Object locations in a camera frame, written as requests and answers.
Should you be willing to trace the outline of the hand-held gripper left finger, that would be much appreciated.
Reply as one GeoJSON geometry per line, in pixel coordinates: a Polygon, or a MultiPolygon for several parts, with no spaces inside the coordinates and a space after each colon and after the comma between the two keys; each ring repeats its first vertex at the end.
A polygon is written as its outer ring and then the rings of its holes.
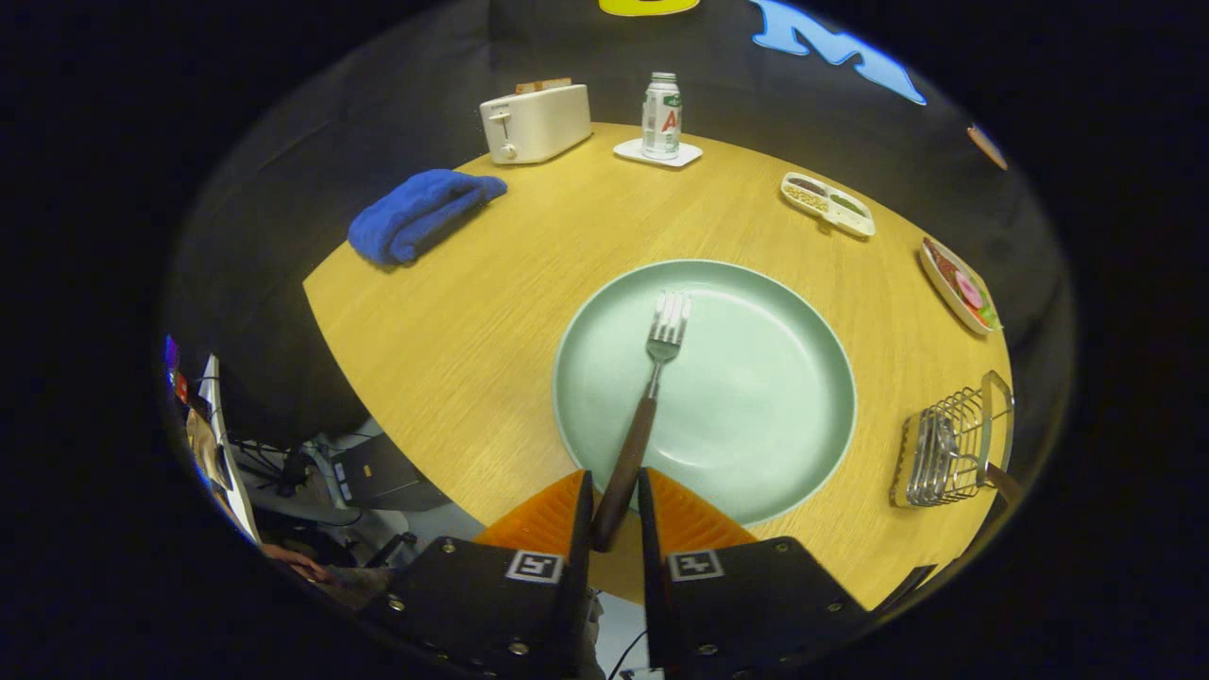
{"type": "Polygon", "coordinates": [[[420,679],[592,679],[591,518],[577,469],[478,538],[435,538],[360,617],[420,679]]]}

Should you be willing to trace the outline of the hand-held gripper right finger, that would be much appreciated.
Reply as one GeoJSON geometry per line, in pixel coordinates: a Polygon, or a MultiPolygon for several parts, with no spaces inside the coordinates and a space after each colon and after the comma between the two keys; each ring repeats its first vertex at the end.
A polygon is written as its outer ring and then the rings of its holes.
{"type": "Polygon", "coordinates": [[[648,659],[665,679],[804,678],[870,626],[798,538],[754,538],[648,467],[638,499],[648,659]]]}

